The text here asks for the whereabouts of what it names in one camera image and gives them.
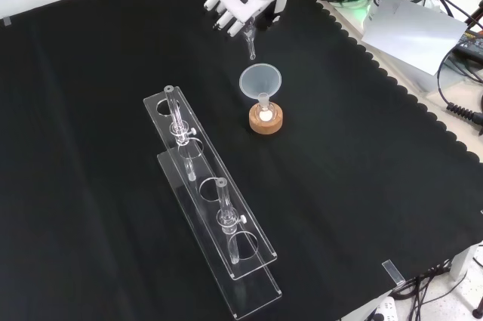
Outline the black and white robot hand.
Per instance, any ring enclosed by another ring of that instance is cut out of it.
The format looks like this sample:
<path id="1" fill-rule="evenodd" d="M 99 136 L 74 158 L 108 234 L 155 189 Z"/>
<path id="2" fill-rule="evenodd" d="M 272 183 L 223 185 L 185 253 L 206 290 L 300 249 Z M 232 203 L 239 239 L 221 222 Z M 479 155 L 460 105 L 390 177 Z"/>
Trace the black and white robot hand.
<path id="1" fill-rule="evenodd" d="M 226 30 L 229 37 L 252 24 L 255 29 L 266 31 L 278 22 L 287 0 L 207 0 L 204 9 L 216 14 L 214 29 Z"/>

